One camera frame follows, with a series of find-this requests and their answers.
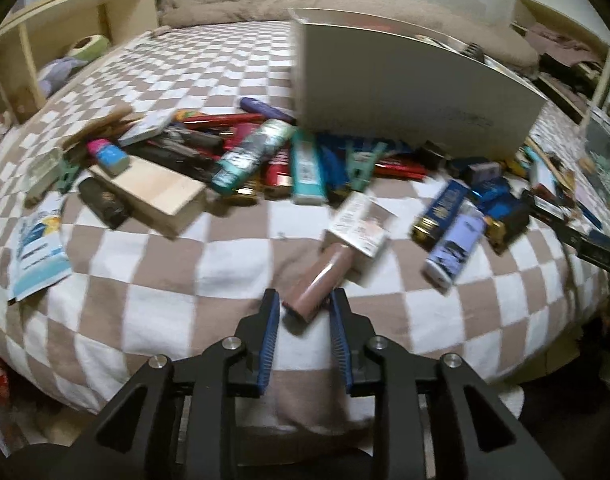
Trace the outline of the brown nail polish box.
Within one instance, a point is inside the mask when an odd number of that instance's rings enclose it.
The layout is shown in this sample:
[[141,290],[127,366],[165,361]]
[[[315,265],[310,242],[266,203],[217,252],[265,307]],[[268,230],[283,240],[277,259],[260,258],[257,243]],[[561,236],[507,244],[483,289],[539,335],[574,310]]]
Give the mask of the brown nail polish box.
[[318,259],[282,297],[283,306],[299,322],[311,322],[348,274],[361,278],[370,269],[390,240],[395,219],[373,197],[349,194],[323,232]]

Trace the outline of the clear plastic storage box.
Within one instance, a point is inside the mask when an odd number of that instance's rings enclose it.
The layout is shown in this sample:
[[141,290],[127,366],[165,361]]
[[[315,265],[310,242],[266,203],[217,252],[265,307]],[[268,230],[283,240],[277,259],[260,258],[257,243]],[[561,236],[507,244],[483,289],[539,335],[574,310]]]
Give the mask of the clear plastic storage box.
[[610,209],[610,117],[592,105],[584,133],[583,172]]

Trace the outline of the lavender anime lighter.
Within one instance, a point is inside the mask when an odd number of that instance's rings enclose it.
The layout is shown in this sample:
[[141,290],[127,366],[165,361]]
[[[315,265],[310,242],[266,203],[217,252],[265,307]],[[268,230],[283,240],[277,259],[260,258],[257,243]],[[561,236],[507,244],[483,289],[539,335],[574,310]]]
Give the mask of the lavender anime lighter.
[[427,255],[422,273],[442,294],[455,283],[485,228],[484,214],[466,205]]

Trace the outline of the checkered bed sheet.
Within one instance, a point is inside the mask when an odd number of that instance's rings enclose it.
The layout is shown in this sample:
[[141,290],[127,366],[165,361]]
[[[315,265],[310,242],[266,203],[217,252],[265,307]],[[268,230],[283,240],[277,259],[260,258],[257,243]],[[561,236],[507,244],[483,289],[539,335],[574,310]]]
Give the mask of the checkered bed sheet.
[[[265,289],[284,292],[314,262],[331,216],[325,207],[260,200],[209,209],[170,240],[134,219],[109,230],[70,194],[61,229],[70,276],[20,304],[6,294],[33,160],[119,103],[229,113],[240,96],[257,96],[289,110],[290,32],[286,22],[252,22],[144,38],[23,128],[0,171],[0,356],[18,374],[73,408],[100,411],[149,356],[183,359],[230,336]],[[476,247],[456,284],[437,292],[421,275],[424,253],[409,230],[444,183],[371,184],[394,214],[391,239],[366,278],[345,290],[380,334],[423,356],[458,352],[497,380],[597,311],[607,277],[535,221],[503,255]]]

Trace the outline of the dark blue printed lighter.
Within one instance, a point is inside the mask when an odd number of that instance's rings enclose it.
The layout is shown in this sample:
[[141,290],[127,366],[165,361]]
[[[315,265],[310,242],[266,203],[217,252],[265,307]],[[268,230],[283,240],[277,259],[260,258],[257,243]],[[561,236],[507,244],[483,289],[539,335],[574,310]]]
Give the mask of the dark blue printed lighter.
[[457,217],[469,192],[465,182],[451,179],[412,225],[411,239],[425,250],[431,250]]

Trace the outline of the closet shelf with clothes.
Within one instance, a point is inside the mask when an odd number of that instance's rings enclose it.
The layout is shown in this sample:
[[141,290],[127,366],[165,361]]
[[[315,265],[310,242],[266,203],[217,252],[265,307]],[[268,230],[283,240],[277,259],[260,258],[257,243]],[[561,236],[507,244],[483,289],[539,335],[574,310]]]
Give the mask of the closet shelf with clothes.
[[516,0],[512,28],[540,57],[535,86],[576,124],[604,105],[610,44],[573,18],[536,0]]

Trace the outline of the medicine sachet on bed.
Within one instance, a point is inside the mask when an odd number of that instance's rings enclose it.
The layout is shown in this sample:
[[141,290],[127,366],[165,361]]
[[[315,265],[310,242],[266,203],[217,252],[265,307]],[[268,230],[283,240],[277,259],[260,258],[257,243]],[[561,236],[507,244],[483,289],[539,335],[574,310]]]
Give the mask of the medicine sachet on bed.
[[10,262],[9,301],[22,301],[72,274],[62,243],[63,196],[49,192],[20,220]]

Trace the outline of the green clip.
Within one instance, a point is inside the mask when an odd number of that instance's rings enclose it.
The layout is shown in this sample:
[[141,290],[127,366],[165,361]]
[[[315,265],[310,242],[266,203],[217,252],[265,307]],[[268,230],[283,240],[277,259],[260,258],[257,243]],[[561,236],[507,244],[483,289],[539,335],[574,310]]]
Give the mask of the green clip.
[[375,170],[375,164],[385,153],[387,144],[378,142],[374,148],[367,152],[359,152],[354,148],[352,141],[345,145],[345,167],[349,187],[355,192],[363,192],[368,188]]

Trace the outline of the green NEW tube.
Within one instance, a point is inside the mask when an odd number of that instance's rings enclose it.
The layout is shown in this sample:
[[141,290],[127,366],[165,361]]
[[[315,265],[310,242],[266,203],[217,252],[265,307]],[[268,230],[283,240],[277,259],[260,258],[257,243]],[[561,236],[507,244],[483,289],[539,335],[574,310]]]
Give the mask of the green NEW tube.
[[296,126],[279,119],[268,119],[257,125],[216,162],[211,188],[222,196],[231,195],[253,177],[262,164],[272,160],[296,131]]

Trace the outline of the white shoe box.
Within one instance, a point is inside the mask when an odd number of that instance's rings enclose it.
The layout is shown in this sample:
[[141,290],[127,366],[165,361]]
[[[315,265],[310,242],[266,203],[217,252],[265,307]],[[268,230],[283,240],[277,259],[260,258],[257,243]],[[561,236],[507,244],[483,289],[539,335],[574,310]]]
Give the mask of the white shoe box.
[[393,18],[292,8],[297,121],[313,133],[432,142],[453,157],[503,159],[546,104],[533,84],[442,32]]

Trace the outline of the white plug adapter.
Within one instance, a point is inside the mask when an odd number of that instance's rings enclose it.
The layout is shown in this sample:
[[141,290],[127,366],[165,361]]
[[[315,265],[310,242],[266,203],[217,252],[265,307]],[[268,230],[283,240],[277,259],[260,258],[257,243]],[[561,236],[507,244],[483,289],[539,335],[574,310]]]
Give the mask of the white plug adapter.
[[24,205],[35,206],[42,200],[60,175],[60,162],[63,157],[61,148],[52,148],[41,154],[27,168],[23,180]]

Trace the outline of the teal lighter left pile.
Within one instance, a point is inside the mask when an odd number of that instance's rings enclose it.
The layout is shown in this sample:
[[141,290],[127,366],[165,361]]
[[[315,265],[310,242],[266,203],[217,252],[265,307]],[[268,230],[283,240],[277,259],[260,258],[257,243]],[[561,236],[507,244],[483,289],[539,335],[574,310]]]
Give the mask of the teal lighter left pile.
[[293,202],[298,205],[316,206],[326,203],[327,196],[315,137],[297,129],[292,136],[290,155]]

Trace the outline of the red slim lighter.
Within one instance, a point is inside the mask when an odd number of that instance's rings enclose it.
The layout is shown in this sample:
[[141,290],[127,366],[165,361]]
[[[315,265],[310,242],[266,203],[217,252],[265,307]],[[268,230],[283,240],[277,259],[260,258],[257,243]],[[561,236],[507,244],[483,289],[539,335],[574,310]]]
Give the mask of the red slim lighter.
[[239,124],[261,124],[266,117],[262,114],[240,113],[220,115],[187,116],[181,121],[189,129],[228,128]]

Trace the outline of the purple lighter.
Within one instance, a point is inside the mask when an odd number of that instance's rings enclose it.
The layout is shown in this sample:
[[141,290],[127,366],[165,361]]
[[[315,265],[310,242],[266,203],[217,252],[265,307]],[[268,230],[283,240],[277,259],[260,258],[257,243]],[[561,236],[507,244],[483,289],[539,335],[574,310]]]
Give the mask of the purple lighter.
[[267,103],[259,101],[258,99],[248,98],[247,96],[243,96],[243,98],[239,99],[239,107],[244,112],[250,114],[258,114],[263,115],[268,119],[278,119],[283,122],[287,122],[288,124],[295,125],[296,119],[291,115],[284,113],[279,108],[271,106]]

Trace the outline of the purple plush toy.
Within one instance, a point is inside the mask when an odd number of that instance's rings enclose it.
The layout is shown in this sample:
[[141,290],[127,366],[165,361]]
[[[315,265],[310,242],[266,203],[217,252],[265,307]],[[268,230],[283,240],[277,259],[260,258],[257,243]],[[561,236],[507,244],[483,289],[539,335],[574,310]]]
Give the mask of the purple plush toy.
[[38,87],[42,95],[48,99],[49,96],[52,96],[54,92],[57,92],[66,84],[70,76],[73,76],[86,65],[86,61],[66,56],[65,58],[57,58],[43,66],[37,74]]

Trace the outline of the green avocado plush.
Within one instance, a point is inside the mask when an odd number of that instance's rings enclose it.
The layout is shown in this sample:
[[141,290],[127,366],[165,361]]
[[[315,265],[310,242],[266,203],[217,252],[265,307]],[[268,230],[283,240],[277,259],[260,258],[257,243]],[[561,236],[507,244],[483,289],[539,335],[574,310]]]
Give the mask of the green avocado plush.
[[103,35],[91,35],[78,40],[67,51],[67,56],[82,62],[92,62],[101,58],[111,47],[111,41]]

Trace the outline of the wooden bedside shelf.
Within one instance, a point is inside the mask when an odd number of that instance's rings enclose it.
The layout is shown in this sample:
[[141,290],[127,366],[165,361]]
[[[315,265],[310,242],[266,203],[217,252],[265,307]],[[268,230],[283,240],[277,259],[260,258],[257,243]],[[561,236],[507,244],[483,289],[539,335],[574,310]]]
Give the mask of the wooden bedside shelf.
[[8,15],[0,25],[0,84],[16,118],[24,122],[46,98],[42,66],[87,36],[121,46],[159,26],[160,0],[40,0]]

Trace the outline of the beige quilted duvet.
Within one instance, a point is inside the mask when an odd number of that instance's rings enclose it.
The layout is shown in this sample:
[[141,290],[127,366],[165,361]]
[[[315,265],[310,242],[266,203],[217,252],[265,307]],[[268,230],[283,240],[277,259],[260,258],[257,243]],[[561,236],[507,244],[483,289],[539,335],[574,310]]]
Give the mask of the beige quilted duvet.
[[477,44],[485,54],[518,70],[534,70],[540,56],[513,29],[488,25],[423,0],[162,0],[160,21],[171,27],[286,21],[291,8],[353,11],[394,18]]

